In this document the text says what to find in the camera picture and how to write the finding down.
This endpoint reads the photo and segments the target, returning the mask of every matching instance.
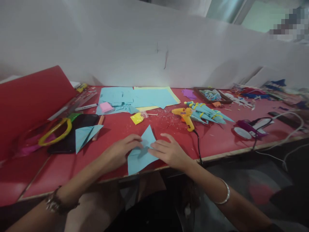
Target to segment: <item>purple device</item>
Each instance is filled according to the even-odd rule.
[[[261,130],[261,129],[259,129],[259,131],[263,131],[264,133],[258,132],[256,129],[254,129],[254,128],[249,124],[250,122],[251,122],[250,120],[244,119],[244,120],[239,120],[239,121],[237,121],[236,124],[237,124],[240,128],[242,128],[242,129],[244,129],[245,131],[249,132],[249,133],[252,135],[252,137],[254,137],[254,138],[255,138],[256,135],[257,135],[257,138],[258,138],[258,139],[260,139],[260,138],[262,138],[262,137],[268,135],[268,133],[266,133],[265,131],[263,131],[263,130]]]

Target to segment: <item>phone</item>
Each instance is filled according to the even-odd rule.
[[[75,130],[96,125],[99,116],[96,114],[81,114],[76,117],[72,122],[72,130],[70,133],[59,142],[51,145],[47,152],[49,154],[62,154],[62,153],[73,153],[75,152]]]
[[[268,113],[269,115],[271,115],[271,116],[278,116],[278,115],[280,115],[279,113],[277,113],[277,112],[269,112]],[[298,127],[300,127],[300,122],[298,122],[298,121],[294,121],[294,120],[292,120],[292,119],[289,119],[289,118],[287,118],[287,117],[285,117],[285,116],[279,116],[279,117],[277,117],[277,119],[279,120],[279,121],[281,121],[281,122],[283,122],[283,123],[285,123],[286,125],[289,125],[290,127],[293,127],[293,128],[298,128]],[[306,130],[307,128],[306,127],[302,127],[301,129],[299,129],[300,131],[303,131],[303,130]]]

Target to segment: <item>purple paper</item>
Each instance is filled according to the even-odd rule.
[[[183,89],[181,90],[181,92],[185,97],[189,98],[190,100],[196,99],[196,96],[193,94],[193,90]]]

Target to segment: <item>yellow scissors handle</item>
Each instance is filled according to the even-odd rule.
[[[55,138],[54,140],[50,141],[50,142],[45,142],[45,140],[52,134],[54,133],[59,127],[61,127],[64,123],[68,124],[68,127],[66,129],[66,131],[60,135],[59,137]],[[55,127],[53,127],[50,131],[48,131],[42,138],[39,139],[38,144],[42,147],[44,146],[49,146],[51,144],[57,143],[60,140],[64,139],[64,137],[66,137],[68,135],[68,133],[71,131],[72,129],[72,122],[71,119],[69,118],[63,118],[61,120],[61,122],[59,122]]]

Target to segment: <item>wooden tray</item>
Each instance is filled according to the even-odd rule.
[[[193,90],[207,103],[220,102],[221,104],[231,104],[233,102],[230,98],[222,94],[222,92],[219,89],[216,90],[220,93],[222,97],[221,101],[210,101],[204,96],[204,94],[200,92],[200,90],[214,90],[214,88],[194,87]]]

